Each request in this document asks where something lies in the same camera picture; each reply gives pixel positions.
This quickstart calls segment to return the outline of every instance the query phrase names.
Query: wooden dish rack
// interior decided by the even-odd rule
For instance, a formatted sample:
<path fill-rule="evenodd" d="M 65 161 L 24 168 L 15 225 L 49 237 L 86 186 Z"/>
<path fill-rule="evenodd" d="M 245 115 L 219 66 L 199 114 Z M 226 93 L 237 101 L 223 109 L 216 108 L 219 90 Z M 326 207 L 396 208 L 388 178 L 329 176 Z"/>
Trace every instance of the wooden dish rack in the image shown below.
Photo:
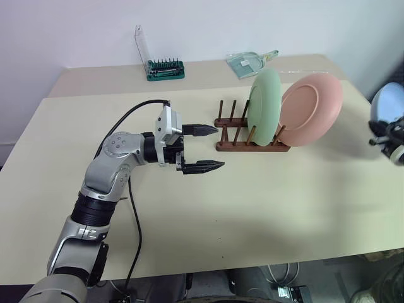
<path fill-rule="evenodd" d="M 216 150 L 218 152 L 287 152 L 290 146 L 284 145 L 278 141 L 279 136 L 285 130 L 286 126 L 282 126 L 277 134 L 274 135 L 273 141 L 266 146 L 259 146 L 252 142 L 256 127 L 253 126 L 248 134 L 247 141 L 238 141 L 241 128 L 247 127 L 246 113 L 250 100 L 247 100 L 241 118 L 234 118 L 234 109 L 237 103 L 233 101 L 232 112 L 230 118 L 222 118 L 223 100 L 220 101 L 219 115 L 215 119 L 215 127 L 222 128 L 222 137 L 220 141 L 216 143 Z M 233 141 L 229 141 L 228 128 L 237 128 Z"/>

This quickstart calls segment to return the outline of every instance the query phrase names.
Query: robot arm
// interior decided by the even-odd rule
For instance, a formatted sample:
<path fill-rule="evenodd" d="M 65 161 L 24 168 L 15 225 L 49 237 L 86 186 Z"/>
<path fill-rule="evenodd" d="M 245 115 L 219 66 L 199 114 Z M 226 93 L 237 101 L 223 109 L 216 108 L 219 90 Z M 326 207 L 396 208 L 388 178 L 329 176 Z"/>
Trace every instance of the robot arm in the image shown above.
<path fill-rule="evenodd" d="M 181 116 L 164 106 L 153 133 L 119 132 L 105 139 L 100 155 L 88 166 L 74 210 L 67 217 L 47 265 L 47 277 L 22 298 L 23 303 L 86 301 L 86 287 L 99 282 L 107 259 L 104 242 L 110 219 L 132 170 L 149 162 L 176 164 L 184 174 L 221 167 L 212 160 L 186 164 L 183 136 L 205 136 L 217 129 L 182 125 Z"/>
<path fill-rule="evenodd" d="M 375 138 L 369 144 L 380 145 L 381 152 L 395 165 L 404 165 L 404 116 L 396 121 L 369 121 Z"/>

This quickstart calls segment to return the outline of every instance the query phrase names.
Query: table surface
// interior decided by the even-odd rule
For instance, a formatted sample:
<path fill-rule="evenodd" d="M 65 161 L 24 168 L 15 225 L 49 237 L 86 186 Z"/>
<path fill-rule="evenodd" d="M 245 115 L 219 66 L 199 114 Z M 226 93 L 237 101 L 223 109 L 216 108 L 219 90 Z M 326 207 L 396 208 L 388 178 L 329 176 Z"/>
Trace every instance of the table surface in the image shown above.
<path fill-rule="evenodd" d="M 282 90 L 290 85 L 284 83 Z M 132 182 L 143 246 L 133 277 L 403 247 L 404 171 L 368 146 L 369 104 L 350 82 L 342 80 L 342 85 L 340 116 L 311 145 L 287 153 L 220 153 L 214 148 L 217 133 L 185 138 L 185 156 L 189 163 L 224 161 L 218 170 L 182 175 L 172 165 L 136 168 Z M 45 275 L 86 167 L 128 108 L 166 98 L 184 124 L 213 124 L 220 99 L 223 116 L 232 100 L 239 100 L 235 116 L 240 116 L 249 89 L 44 99 L 0 172 L 0 284 L 35 283 Z M 160 109 L 140 109 L 120 130 L 154 130 Z M 138 243 L 128 200 L 118 203 L 106 242 L 110 251 L 102 278 L 126 277 Z"/>
<path fill-rule="evenodd" d="M 175 81 L 147 81 L 143 65 L 103 66 L 66 69 L 49 97 L 105 95 L 110 93 L 166 92 L 251 86 L 254 77 L 238 79 L 224 60 L 185 62 L 185 78 Z M 293 83 L 312 73 L 332 73 L 340 80 L 342 70 L 322 55 L 280 56 L 266 63 L 278 71 L 282 83 Z"/>

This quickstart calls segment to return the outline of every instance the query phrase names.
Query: wooden peg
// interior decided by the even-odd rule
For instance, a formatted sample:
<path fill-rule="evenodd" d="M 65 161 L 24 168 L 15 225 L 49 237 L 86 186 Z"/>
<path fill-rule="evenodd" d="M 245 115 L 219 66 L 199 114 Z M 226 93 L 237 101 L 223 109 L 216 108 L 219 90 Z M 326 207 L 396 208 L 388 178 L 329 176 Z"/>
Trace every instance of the wooden peg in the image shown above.
<path fill-rule="evenodd" d="M 218 121 L 220 121 L 220 118 L 222 118 L 222 109 L 223 109 L 223 100 L 220 101 L 219 118 L 217 118 Z"/>
<path fill-rule="evenodd" d="M 250 100 L 248 99 L 246 102 L 246 106 L 244 106 L 244 110 L 242 112 L 242 117 L 241 117 L 241 121 L 244 120 L 244 118 L 246 117 L 246 113 L 247 113 L 247 109 L 248 109 L 248 105 L 250 104 Z"/>
<path fill-rule="evenodd" d="M 228 142 L 229 141 L 229 134 L 227 132 L 227 126 L 226 125 L 224 125 L 223 131 L 225 132 L 225 142 Z"/>
<path fill-rule="evenodd" d="M 235 146 L 235 143 L 237 142 L 237 138 L 239 137 L 240 130 L 241 130 L 241 126 L 239 126 L 237 128 L 237 131 L 235 132 L 235 136 L 234 136 L 234 140 L 233 140 L 233 146 Z"/>
<path fill-rule="evenodd" d="M 250 145 L 250 141 L 253 138 L 254 133 L 255 133 L 255 125 L 252 127 L 252 129 L 251 129 L 251 131 L 250 131 L 250 133 L 248 135 L 246 145 Z"/>
<path fill-rule="evenodd" d="M 278 134 L 276 134 L 275 138 L 273 138 L 273 141 L 271 142 L 270 145 L 275 145 L 278 141 L 279 136 L 283 133 L 283 131 L 285 130 L 286 125 L 282 126 L 281 129 L 279 130 Z"/>
<path fill-rule="evenodd" d="M 235 104 L 236 103 L 237 103 L 237 100 L 233 100 L 232 113 L 230 114 L 230 122 L 232 122 L 232 120 L 233 120 L 234 109 L 235 109 Z"/>
<path fill-rule="evenodd" d="M 223 142 L 225 141 L 225 132 L 227 133 L 227 128 L 226 128 L 226 125 L 223 125 L 222 136 L 220 137 L 220 142 L 219 142 L 220 145 L 223 145 Z"/>

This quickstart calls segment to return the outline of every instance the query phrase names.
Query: wire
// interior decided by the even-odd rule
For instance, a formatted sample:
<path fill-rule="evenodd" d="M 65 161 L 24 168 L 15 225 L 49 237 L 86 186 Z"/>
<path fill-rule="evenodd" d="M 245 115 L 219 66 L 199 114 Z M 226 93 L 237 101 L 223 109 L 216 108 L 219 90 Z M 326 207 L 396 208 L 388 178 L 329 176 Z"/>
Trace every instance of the wire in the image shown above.
<path fill-rule="evenodd" d="M 132 266 L 131 269 L 129 270 L 128 273 L 128 277 L 126 277 L 126 281 L 125 281 L 125 290 L 128 290 L 128 285 L 129 285 L 129 281 L 131 279 L 131 275 L 132 275 L 132 271 L 133 268 L 139 258 L 139 254 L 140 254 L 140 249 L 141 249 L 141 243 L 143 240 L 142 234 L 141 234 L 141 228 L 140 228 L 140 223 L 139 223 L 139 217 L 138 217 L 138 212 L 136 211 L 136 207 L 134 205 L 134 199 L 133 199 L 133 195 L 132 195 L 132 185 L 131 185 L 131 178 L 129 177 L 128 180 L 128 185 L 129 185 L 129 197 L 131 198 L 131 204 L 132 204 L 132 208 L 133 208 L 133 213 L 134 213 L 134 218 L 136 219 L 136 225 L 138 226 L 138 233 L 139 233 L 139 244 L 138 244 L 138 250 L 136 251 L 136 255 L 133 259 L 132 262 Z"/>
<path fill-rule="evenodd" d="M 293 278 L 292 278 L 291 280 L 289 280 L 289 282 L 286 283 L 286 285 L 292 284 L 292 282 L 293 282 L 294 280 L 296 280 L 298 274 L 299 274 L 299 262 L 296 262 L 296 273 L 295 273 L 295 275 L 293 276 Z"/>
<path fill-rule="evenodd" d="M 275 276 L 274 276 L 274 274 L 272 273 L 272 270 L 271 270 L 271 265 L 268 265 L 268 269 L 269 269 L 269 271 L 270 271 L 270 275 L 271 275 L 273 281 L 269 281 L 268 279 L 266 279 L 266 280 L 267 280 L 268 282 L 270 282 L 270 283 L 282 284 L 282 283 L 287 279 L 287 277 L 288 277 L 289 270 L 290 270 L 290 263 L 287 264 L 286 273 L 285 273 L 285 275 L 283 276 L 282 281 L 278 281 L 278 280 L 275 278 Z"/>
<path fill-rule="evenodd" d="M 275 278 L 274 274 L 272 273 L 272 270 L 271 270 L 271 266 L 270 266 L 270 265 L 268 265 L 268 269 L 269 269 L 269 271 L 270 271 L 270 275 L 271 275 L 271 277 L 272 277 L 273 280 L 271 281 L 270 279 L 268 279 L 268 278 L 265 277 L 265 280 L 266 280 L 267 282 L 269 282 L 269 283 L 271 283 L 271 284 L 277 284 L 277 285 L 287 286 L 287 285 L 290 285 L 294 280 L 296 280 L 297 275 L 299 274 L 299 262 L 296 262 L 296 273 L 295 273 L 295 275 L 294 275 L 289 281 L 287 281 L 287 282 L 286 282 L 286 279 L 287 279 L 288 274 L 289 274 L 289 272 L 290 272 L 290 263 L 287 264 L 286 274 L 285 274 L 285 276 L 283 276 L 283 278 L 282 278 L 281 281 L 278 281 L 278 280 Z"/>
<path fill-rule="evenodd" d="M 166 106 L 170 106 L 170 102 L 168 100 L 161 100 L 161 99 L 155 99 L 155 100 L 148 100 L 148 101 L 144 101 L 142 103 L 139 103 L 137 105 L 135 105 L 134 107 L 132 107 L 131 109 L 129 109 L 116 123 L 115 125 L 110 129 L 110 131 L 106 134 L 105 138 L 102 140 L 100 146 L 97 149 L 97 152 L 95 153 L 94 158 L 97 158 L 100 155 L 100 152 L 102 150 L 102 145 L 105 141 L 105 139 L 107 139 L 110 135 L 112 135 L 112 133 L 118 128 L 119 125 L 121 125 L 121 123 L 130 115 L 132 114 L 136 109 L 139 109 L 140 107 L 144 106 L 144 105 L 148 105 L 148 104 L 155 104 L 155 103 L 160 103 Z M 139 244 L 138 244 L 138 250 L 136 251 L 136 255 L 133 259 L 132 265 L 131 265 L 131 269 L 129 270 L 128 273 L 128 277 L 126 278 L 125 281 L 125 291 L 128 291 L 128 285 L 129 285 L 129 281 L 131 279 L 131 275 L 134 269 L 134 266 L 136 265 L 136 262 L 139 258 L 139 254 L 140 254 L 140 249 L 141 249 L 141 243 L 142 243 L 142 234 L 141 234 L 141 228 L 140 228 L 140 223 L 139 223 L 139 217 L 138 217 L 138 212 L 136 211 L 136 207 L 134 205 L 134 199 L 133 199 L 133 195 L 132 195 L 132 186 L 131 186 L 131 178 L 129 176 L 128 179 L 128 186 L 129 186 L 129 197 L 131 198 L 131 204 L 132 204 L 132 208 L 133 208 L 133 213 L 134 213 L 134 217 L 136 219 L 136 225 L 138 228 L 138 233 L 139 233 Z M 128 294 L 125 294 L 122 290 L 119 290 L 115 285 L 114 282 L 110 281 L 111 285 L 118 291 L 120 292 L 122 295 L 125 295 L 126 297 L 129 297 Z"/>
<path fill-rule="evenodd" d="M 107 139 L 110 135 L 112 135 L 112 133 L 118 128 L 119 125 L 121 125 L 121 123 L 130 115 L 132 114 L 136 109 L 139 109 L 140 107 L 147 105 L 147 104 L 153 104 L 153 103 L 162 103 L 163 105 L 167 105 L 170 106 L 170 102 L 168 100 L 161 100 L 161 99 L 155 99 L 155 100 L 149 100 L 149 101 L 144 101 L 142 103 L 139 103 L 137 105 L 135 105 L 134 107 L 132 107 L 131 109 L 129 109 L 119 120 L 118 122 L 115 123 L 115 125 L 110 129 L 110 131 L 107 133 L 107 135 L 105 136 L 105 138 L 101 141 L 100 146 L 97 149 L 97 152 L 95 153 L 94 158 L 97 158 L 98 155 L 100 154 L 101 150 L 102 150 L 102 145 L 105 141 L 105 139 Z"/>

